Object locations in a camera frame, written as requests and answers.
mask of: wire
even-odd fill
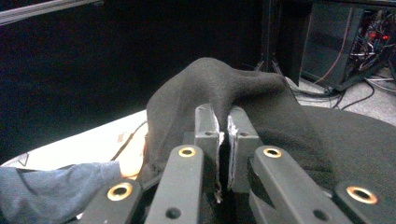
[[[309,98],[319,98],[319,99],[327,99],[329,97],[333,98],[333,97],[338,97],[339,93],[338,92],[312,92],[312,91],[303,91],[298,89],[297,87],[294,87],[292,85],[290,85],[291,90],[293,91],[294,95],[302,95],[302,96],[306,96]]]
[[[391,45],[385,45],[384,46],[384,48],[389,48],[389,47],[393,47],[393,46],[395,46],[396,44],[391,44]]]
[[[384,77],[384,78],[366,78],[367,80],[370,81],[393,81],[393,78],[391,77]]]
[[[338,97],[337,102],[335,103],[335,105],[334,105],[332,108],[340,108],[340,107],[338,107],[338,106],[340,105],[341,101],[343,101],[344,96],[346,95],[346,93],[347,93],[347,90],[341,92],[340,97]]]
[[[329,95],[329,108],[332,108],[332,99],[330,99],[330,95]]]
[[[305,99],[297,99],[297,101],[301,101],[301,102],[310,102],[310,103],[326,103],[326,102],[329,102],[329,100],[325,100],[325,99],[323,99],[323,100],[314,100],[314,99],[312,99],[312,100],[305,100]]]
[[[374,57],[370,62],[368,62],[367,64],[365,64],[365,63],[367,62],[367,60],[368,60],[369,58],[371,58],[372,56],[374,56],[374,55],[368,56],[368,57],[364,60],[364,62],[361,63],[361,66],[359,66],[359,70],[360,70],[360,71],[361,71],[361,70],[366,70],[367,68],[371,67],[371,65],[373,65],[373,63],[374,63],[374,62],[376,61],[376,59],[379,57],[379,54],[376,54],[375,57]]]
[[[366,56],[366,55],[374,55],[374,52],[369,52],[369,53],[351,53],[350,55],[352,56]]]
[[[23,21],[23,20],[26,20],[26,18],[25,19],[15,20],[15,21],[7,21],[7,22],[4,22],[4,23],[0,23],[0,26],[9,25],[11,23],[14,23],[14,22],[17,22],[17,21]]]
[[[337,58],[335,59],[334,63],[332,64],[332,67],[330,67],[330,69],[327,71],[327,73],[326,73],[323,77],[321,77],[320,79],[318,79],[316,82],[314,82],[314,84],[317,84],[318,82],[320,82],[320,81],[322,81],[324,78],[326,78],[326,77],[330,74],[330,72],[334,69],[334,67],[337,65],[338,60],[340,60],[341,55],[342,55],[342,53],[343,53],[343,51],[344,51],[344,46],[345,46],[345,44],[346,44],[346,42],[347,42],[347,31],[348,31],[348,29],[349,29],[349,24],[350,24],[350,17],[351,17],[351,15],[352,15],[352,8],[349,9],[349,15],[347,16],[346,31],[345,31],[345,33],[344,33],[343,45],[341,46],[341,49],[340,49],[340,51],[338,52]]]
[[[367,78],[366,78],[366,81],[368,81],[368,82],[370,82],[371,84],[373,84],[373,85],[375,85],[375,86],[381,88],[382,90],[391,91],[391,92],[396,92],[396,90],[391,90],[391,89],[388,89],[388,88],[386,88],[386,87],[383,87],[383,86],[381,86],[381,85],[379,85],[379,84],[374,83],[373,81],[371,81],[371,80],[369,80],[369,79],[367,79]]]
[[[131,133],[131,135],[128,137],[128,139],[125,141],[125,143],[120,147],[120,149],[117,151],[116,155],[113,156],[113,158],[111,159],[111,161],[114,161],[120,154],[121,152],[128,146],[129,142],[134,138],[134,135],[137,133],[137,131],[139,131],[139,129],[141,127],[143,127],[145,124],[147,123],[147,121],[145,120],[143,123],[141,123],[135,130],[133,133]]]
[[[366,96],[366,97],[364,97],[364,98],[362,98],[362,99],[360,99],[360,100],[358,100],[358,101],[355,101],[355,102],[353,102],[353,103],[351,103],[351,104],[349,104],[349,105],[343,106],[342,108],[340,108],[341,110],[345,110],[345,109],[347,109],[348,107],[350,107],[350,106],[352,106],[352,105],[355,105],[355,104],[357,104],[357,103],[360,103],[360,102],[362,102],[362,101],[365,101],[365,100],[369,99],[370,97],[372,97],[372,96],[374,95],[374,93],[375,93],[374,87],[373,87],[369,82],[366,82],[366,83],[367,83],[367,85],[369,85],[369,87],[372,89],[372,92],[370,93],[370,95],[368,95],[368,96]]]
[[[379,25],[382,26],[382,24],[384,24],[384,21],[386,21],[387,19],[389,19],[390,17],[393,17],[395,15],[396,15],[396,13],[389,13],[388,16],[384,20],[382,20]]]

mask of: dark gray fabric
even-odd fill
[[[332,162],[335,183],[356,181],[396,206],[396,127],[363,115],[302,106]]]
[[[183,143],[185,132],[194,131],[194,109],[207,103],[223,132],[232,105],[244,108],[263,143],[286,149],[322,187],[334,189],[342,180],[375,182],[375,190],[394,204],[395,127],[344,111],[301,106],[282,76],[235,70],[208,58],[192,63],[151,97],[140,180],[163,171],[170,151]],[[213,206],[203,220],[219,220]],[[237,209],[228,206],[228,213]]]
[[[0,208],[10,223],[63,223],[83,212],[94,193],[116,178],[117,161],[31,173],[1,167]]]

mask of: brass bolt hole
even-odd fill
[[[181,216],[180,209],[168,208],[168,210],[166,210],[166,216],[169,217],[170,219],[177,219]]]
[[[282,152],[275,148],[266,148],[264,150],[264,155],[271,158],[279,158],[282,156]]]
[[[246,137],[249,136],[249,133],[240,133],[240,135]]]
[[[314,210],[314,216],[322,221],[329,221],[329,216],[321,210]]]
[[[193,147],[183,147],[178,151],[178,155],[181,157],[193,157],[196,151]]]
[[[126,199],[132,193],[132,185],[130,183],[120,183],[107,192],[107,198],[111,201],[121,201]]]
[[[346,188],[350,197],[361,203],[374,204],[378,202],[376,196],[367,189],[350,186]]]

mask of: metal frame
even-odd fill
[[[279,4],[282,0],[262,1],[262,58],[255,71],[274,72]]]
[[[28,7],[18,7],[0,12],[0,24],[24,20],[33,16],[59,11],[70,7],[79,7],[87,4],[103,2],[104,0],[53,0]]]
[[[214,127],[214,120],[203,120],[206,116],[199,111],[205,110],[205,113],[212,111],[210,105],[205,105],[204,109],[201,105],[196,110],[196,136],[202,130]],[[230,143],[235,144],[230,160],[233,179],[229,187],[234,192],[249,194],[249,206],[257,223],[392,223],[392,204],[370,186],[353,181],[341,182],[334,194],[329,193],[318,186],[286,150],[262,146],[242,108],[235,106],[232,109],[229,124]],[[137,214],[136,207],[139,211],[144,210],[145,205],[138,206],[142,194],[144,197],[146,193],[143,191],[153,188],[159,179],[161,182],[152,196],[145,223],[198,223],[203,186],[214,186],[216,181],[204,178],[206,162],[216,160],[205,161],[205,154],[216,156],[213,152],[218,145],[214,144],[217,143],[214,139],[195,139],[206,147],[205,150],[194,145],[174,148],[163,176],[154,178],[146,186],[141,187],[133,180],[119,180],[113,183],[114,186],[104,186],[79,223],[130,221]],[[114,188],[128,183],[132,185],[132,191],[125,190],[125,193],[129,192],[126,197],[116,195],[116,200],[112,200]]]
[[[219,124],[211,104],[195,108],[194,144],[205,153],[204,192],[215,192],[219,188]]]

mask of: black cable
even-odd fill
[[[366,81],[370,82],[370,84],[373,84],[373,85],[377,86],[378,88],[380,88],[382,90],[396,92],[396,89],[387,88],[386,86],[380,85],[379,83],[375,83],[372,80],[366,79]]]
[[[327,87],[326,88],[326,92],[330,92],[330,88],[329,87]],[[329,96],[329,108],[332,108],[332,99],[330,98],[330,96]]]
[[[324,93],[319,93],[319,92],[312,92],[312,91],[302,91],[302,90],[298,90],[295,88],[291,88],[291,90],[293,91],[294,94],[297,95],[305,95],[311,98],[329,98],[329,97],[337,97],[338,95],[340,95],[339,92],[336,91],[329,91],[329,92],[324,92]]]
[[[344,109],[346,109],[346,108],[348,108],[348,107],[350,107],[350,106],[352,106],[352,105],[355,105],[355,104],[357,104],[357,103],[360,103],[360,102],[362,102],[362,101],[365,101],[365,100],[369,99],[370,97],[372,97],[372,96],[374,95],[375,89],[374,89],[373,85],[370,84],[368,81],[366,81],[366,83],[367,83],[367,85],[369,85],[369,87],[372,89],[372,92],[370,93],[370,95],[368,95],[368,96],[366,96],[366,97],[364,97],[364,98],[362,98],[362,99],[360,99],[360,100],[358,100],[358,101],[355,101],[355,102],[353,102],[353,103],[351,103],[351,104],[349,104],[349,105],[345,105],[344,107],[341,108],[341,110],[344,110]]]
[[[344,90],[343,92],[341,92],[340,97],[338,97],[337,103],[335,103],[335,105],[332,108],[337,108],[340,105],[340,103],[341,103],[341,101],[343,101],[343,98],[346,95],[346,93],[347,93],[347,90]]]
[[[143,123],[141,123],[136,128],[136,130],[134,130],[133,133],[131,133],[131,135],[129,135],[128,139],[125,141],[125,143],[122,145],[122,147],[120,147],[120,149],[117,151],[116,155],[114,155],[113,158],[111,158],[111,161],[114,161],[121,154],[121,152],[128,146],[129,142],[134,138],[134,135],[137,133],[137,131],[139,131],[139,129],[141,127],[143,127],[146,123],[147,123],[147,121],[145,120]]]

